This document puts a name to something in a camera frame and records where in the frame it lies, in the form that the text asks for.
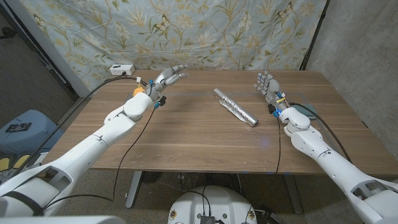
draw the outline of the wooden table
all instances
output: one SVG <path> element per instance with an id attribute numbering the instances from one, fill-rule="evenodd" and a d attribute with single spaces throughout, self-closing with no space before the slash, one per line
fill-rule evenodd
<path id="1" fill-rule="evenodd" d="M 136 71 L 145 81 L 159 71 Z M 178 172 L 273 174 L 279 156 L 277 119 L 267 111 L 264 97 L 253 87 L 256 71 L 189 71 L 190 76 L 168 87 L 167 102 L 157 109 L 144 134 L 124 158 L 122 169 Z M 397 175 L 398 162 L 361 122 L 356 113 L 319 72 L 271 72 L 289 102 L 310 103 L 334 130 L 353 164 L 371 175 Z M 120 80 L 102 87 L 87 104 L 44 162 L 60 157 L 103 125 L 106 115 L 121 106 L 136 84 Z M 258 120 L 255 128 L 241 122 L 213 95 L 219 88 Z M 146 124 L 150 112 L 133 132 L 110 147 L 93 165 L 117 169 L 119 162 Z M 331 135 L 312 121 L 324 139 L 342 153 Z M 281 125 L 279 172 L 322 174 L 315 161 L 296 150 Z"/>

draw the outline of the wire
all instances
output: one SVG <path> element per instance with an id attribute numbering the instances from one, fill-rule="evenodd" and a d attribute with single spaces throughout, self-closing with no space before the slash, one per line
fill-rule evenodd
<path id="1" fill-rule="evenodd" d="M 206 189 L 206 187 L 207 187 L 207 184 L 205 185 L 205 187 L 203 188 L 203 190 L 202 190 L 202 192 L 201 192 L 201 202 L 202 202 L 202 204 L 203 204 L 203 215 L 205 215 L 205 199 L 203 199 L 203 198 L 204 198 L 204 196 L 205 196 L 205 189 Z"/>
<path id="2" fill-rule="evenodd" d="M 151 93 L 152 93 L 152 84 L 150 84 L 150 91 L 149 91 L 148 96 L 150 96 Z"/>
<path id="3" fill-rule="evenodd" d="M 187 191 L 187 193 L 195 193 L 195 194 L 198 194 L 198 195 L 201 195 L 202 196 L 202 198 L 204 197 L 205 199 L 206 199 L 206 201 L 207 201 L 207 204 L 209 205 L 209 216 L 211 215 L 211 209 L 210 209 L 210 203 L 209 203 L 209 200 L 207 199 L 207 197 L 204 195 L 204 194 L 201 194 L 201 193 L 199 193 L 199 192 L 194 192 L 194 191 L 192 191 L 192 190 L 189 190 L 189 191 Z"/>
<path id="4" fill-rule="evenodd" d="M 180 172 L 181 194 L 182 194 L 182 173 Z"/>
<path id="5" fill-rule="evenodd" d="M 99 88 L 101 88 L 102 86 L 104 86 L 107 83 L 116 81 L 116 80 L 123 80 L 123 79 L 131 79 L 131 80 L 137 80 L 136 77 L 119 77 L 119 78 L 113 78 L 110 80 L 105 80 L 105 82 L 99 84 L 96 88 L 94 88 L 89 94 L 87 94 L 72 110 L 71 112 L 69 112 L 68 116 L 47 136 L 47 138 L 44 139 L 43 143 L 21 164 L 21 166 L 12 174 L 11 177 L 15 177 L 16 175 L 18 175 L 22 169 L 26 166 L 26 164 L 28 164 L 35 156 L 37 153 L 39 153 L 39 151 L 41 150 L 41 148 L 44 146 L 44 144 L 61 128 L 61 126 L 63 124 L 65 124 L 65 122 L 67 121 L 67 119 L 70 118 L 70 116 L 77 110 L 77 108 L 79 108 L 79 106 L 88 98 L 90 97 L 95 91 L 97 91 Z"/>
<path id="6" fill-rule="evenodd" d="M 116 76 L 116 77 L 114 77 L 114 78 L 109 78 L 109 79 L 107 79 L 107 80 L 104 80 L 104 82 L 106 82 L 106 81 L 108 81 L 108 80 L 114 80 L 114 79 L 123 77 L 123 76 L 125 76 L 125 75 L 126 75 L 126 72 L 123 72 L 123 73 L 122 73 L 121 75 L 119 75 L 119 76 Z"/>
<path id="7" fill-rule="evenodd" d="M 241 185 L 241 179 L 239 178 L 239 174 L 236 174 L 238 176 L 238 182 L 239 182 L 239 189 L 241 191 L 241 195 L 243 195 L 243 191 L 242 191 L 242 185 Z"/>
<path id="8" fill-rule="evenodd" d="M 53 205 L 53 204 L 55 204 L 55 203 L 57 203 L 57 202 L 59 202 L 59 201 L 61 201 L 61 200 L 68 199 L 68 198 L 73 198 L 73 197 L 83 197 L 83 196 L 86 196 L 86 197 L 97 197 L 97 198 L 102 198 L 102 199 L 109 200 L 109 201 L 113 202 L 113 201 L 114 201 L 114 198 L 115 198 L 115 192 L 116 192 L 116 183 L 117 183 L 117 181 L 118 181 L 120 166 L 121 166 L 121 164 L 122 164 L 122 162 L 123 162 L 123 159 L 125 158 L 125 156 L 127 155 L 127 153 L 130 151 L 130 149 L 135 145 L 135 143 L 138 141 L 138 139 L 141 137 L 141 135 L 144 133 L 145 128 L 146 128 L 147 125 L 149 124 L 149 121 L 150 121 L 152 115 L 154 114 L 154 111 L 155 111 L 155 109 L 152 110 L 152 113 L 150 114 L 150 117 L 149 117 L 147 123 L 145 124 L 144 129 L 142 129 L 142 131 L 141 131 L 140 135 L 138 136 L 138 138 L 136 139 L 136 141 L 134 141 L 134 143 L 133 143 L 133 144 L 130 146 L 130 148 L 124 153 L 122 159 L 120 160 L 119 167 L 118 167 L 118 171 L 116 172 L 116 178 L 115 178 L 115 180 L 114 180 L 114 185 L 113 185 L 113 198 L 112 198 L 112 199 L 107 198 L 107 197 L 104 197 L 104 196 L 92 195 L 92 194 L 70 195 L 70 196 L 66 196 L 66 197 L 57 199 L 56 201 L 47 204 L 45 207 L 43 207 L 43 211 L 44 211 L 46 208 L 49 208 L 49 206 L 51 206 L 51 205 Z"/>
<path id="9" fill-rule="evenodd" d="M 246 215 L 246 219 L 244 220 L 244 224 L 248 224 L 248 223 L 247 223 L 247 221 L 248 221 L 248 216 L 249 216 L 250 209 L 251 209 L 252 207 L 253 207 L 253 205 L 250 205 L 248 214 Z"/>
<path id="10" fill-rule="evenodd" d="M 113 201 L 113 199 L 110 199 L 110 198 L 107 198 L 107 197 L 103 197 L 103 196 L 99 196 L 99 195 L 92 195 L 92 194 L 71 195 L 71 196 L 66 196 L 66 197 L 57 199 L 57 200 L 55 200 L 55 201 L 53 201 L 53 202 L 47 204 L 42 210 L 43 210 L 43 211 L 46 210 L 46 209 L 49 208 L 51 205 L 53 205 L 53 204 L 55 204 L 55 203 L 57 203 L 57 202 L 59 202 L 59 201 L 61 201 L 61 200 L 68 199 L 68 198 L 74 198 L 74 197 L 97 197 L 97 198 L 102 198 L 102 199 L 105 199 L 105 200 L 109 200 L 109 201 L 111 201 L 111 202 Z"/>
<path id="11" fill-rule="evenodd" d="M 341 150 L 343 151 L 344 155 L 346 156 L 347 160 L 351 162 L 351 159 L 349 158 L 348 153 L 346 152 L 346 149 L 343 147 L 342 143 L 340 142 L 340 140 L 337 138 L 337 136 L 334 134 L 334 132 L 329 128 L 329 126 L 326 124 L 326 122 L 319 116 L 317 115 L 314 111 L 312 111 L 311 109 L 307 108 L 304 105 L 301 105 L 300 103 L 289 103 L 290 105 L 297 105 L 299 107 L 302 107 L 304 109 L 306 109 L 308 112 L 310 112 L 311 114 L 313 114 L 314 116 L 316 116 L 322 123 L 323 125 L 325 125 L 325 127 L 329 130 L 330 134 L 334 137 L 334 139 L 336 139 L 337 144 L 340 146 Z"/>
<path id="12" fill-rule="evenodd" d="M 279 133 L 279 158 L 278 158 L 278 165 L 276 166 L 275 174 L 278 173 L 278 170 L 279 170 L 279 162 L 280 162 L 280 123 L 279 123 L 279 118 L 276 118 L 276 120 L 278 121 L 278 133 Z"/>
<path id="13" fill-rule="evenodd" d="M 140 135 L 138 135 L 138 138 L 136 139 L 136 141 L 134 141 L 134 143 L 133 143 L 133 144 L 130 146 L 130 148 L 124 153 L 122 159 L 120 160 L 120 163 L 119 163 L 119 166 L 118 166 L 118 171 L 116 172 L 116 178 L 115 178 L 115 180 L 114 180 L 114 185 L 113 185 L 113 200 L 114 200 L 114 195 L 115 195 L 115 192 L 116 192 L 116 183 L 118 182 L 119 171 L 120 171 L 120 167 L 121 167 L 121 165 L 122 165 L 123 159 L 125 158 L 125 156 L 127 155 L 127 153 L 130 151 L 130 149 L 135 145 L 135 143 L 138 141 L 138 139 L 141 137 L 141 135 L 144 133 L 145 128 L 148 126 L 149 121 L 150 121 L 150 119 L 152 118 L 152 115 L 154 114 L 155 110 L 156 110 L 155 108 L 152 110 L 152 113 L 150 114 L 149 119 L 148 119 L 147 123 L 146 123 L 145 126 L 144 126 L 144 129 L 141 131 L 141 133 L 140 133 Z"/>

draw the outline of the yellow object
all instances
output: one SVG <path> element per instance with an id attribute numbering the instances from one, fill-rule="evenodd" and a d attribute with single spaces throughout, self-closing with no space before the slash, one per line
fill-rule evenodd
<path id="1" fill-rule="evenodd" d="M 137 95 L 137 93 L 143 93 L 143 92 L 145 92 L 145 89 L 143 87 L 138 87 L 134 90 L 132 97 L 135 97 Z"/>
<path id="2" fill-rule="evenodd" d="M 24 155 L 21 158 L 18 159 L 18 161 L 14 164 L 14 168 L 19 168 L 23 162 L 29 157 L 30 155 Z"/>
<path id="3" fill-rule="evenodd" d="M 279 102 L 282 102 L 282 101 L 284 101 L 284 100 L 285 100 L 285 98 L 283 97 L 282 99 L 277 100 L 276 102 L 279 103 Z"/>
<path id="4" fill-rule="evenodd" d="M 0 159 L 0 171 L 8 170 L 10 164 L 9 158 Z"/>

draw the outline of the gray wall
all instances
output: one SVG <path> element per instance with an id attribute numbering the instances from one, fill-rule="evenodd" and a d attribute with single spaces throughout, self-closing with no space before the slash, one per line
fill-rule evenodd
<path id="1" fill-rule="evenodd" d="M 73 89 L 79 96 L 86 96 L 90 91 L 85 86 L 85 84 L 80 80 L 79 77 L 72 71 L 60 53 L 55 49 L 52 43 L 48 40 L 48 38 L 44 35 L 44 33 L 37 26 L 36 22 L 31 18 L 29 13 L 27 13 L 26 9 L 22 6 L 20 1 L 6 0 L 8 5 L 12 8 L 12 10 L 17 14 L 19 19 L 24 23 L 29 32 L 33 35 L 35 40 L 40 44 L 45 53 L 51 58 L 53 63 L 58 67 L 58 69 L 62 72 L 65 78 L 70 82 Z M 0 4 L 6 9 L 6 11 L 12 16 L 11 12 L 8 10 L 4 1 L 0 1 Z"/>
<path id="2" fill-rule="evenodd" d="M 398 1 L 331 0 L 306 70 L 322 72 L 398 159 Z"/>
<path id="3" fill-rule="evenodd" d="M 30 109 L 56 123 L 73 102 L 19 35 L 0 40 L 0 128 Z"/>

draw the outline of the robot finger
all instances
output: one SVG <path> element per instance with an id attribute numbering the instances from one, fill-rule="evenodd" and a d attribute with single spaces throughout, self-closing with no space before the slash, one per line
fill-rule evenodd
<path id="1" fill-rule="evenodd" d="M 258 77 L 258 80 L 259 80 L 260 82 L 262 82 L 262 83 L 266 83 L 266 84 L 269 83 L 269 79 L 267 78 L 266 75 L 261 75 L 261 76 L 259 76 L 259 77 Z"/>
<path id="2" fill-rule="evenodd" d="M 254 84 L 254 87 L 255 87 L 258 91 L 260 91 L 260 93 L 261 93 L 262 95 L 265 96 L 265 95 L 267 94 L 267 91 L 266 91 L 265 89 L 261 88 L 259 85 Z"/>
<path id="3" fill-rule="evenodd" d="M 260 85 L 260 87 L 261 87 L 262 89 L 267 89 L 267 88 L 268 88 L 268 83 L 263 83 L 263 82 L 261 82 L 261 81 L 257 81 L 257 83 Z"/>
<path id="4" fill-rule="evenodd" d="M 178 77 L 180 77 L 180 78 L 185 78 L 185 77 L 188 77 L 188 76 L 189 76 L 188 73 L 179 73 L 179 75 L 178 75 Z"/>
<path id="5" fill-rule="evenodd" d="M 264 80 L 265 79 L 265 75 L 259 73 L 259 76 L 257 77 L 258 80 Z"/>
<path id="6" fill-rule="evenodd" d="M 266 101 L 267 101 L 268 103 L 271 103 L 271 100 L 268 99 L 268 97 L 267 97 L 266 95 L 264 95 L 264 96 L 266 97 Z"/>
<path id="7" fill-rule="evenodd" d="M 176 66 L 172 67 L 173 74 L 180 73 L 184 68 L 187 68 L 187 67 L 188 67 L 188 65 L 176 65 Z"/>

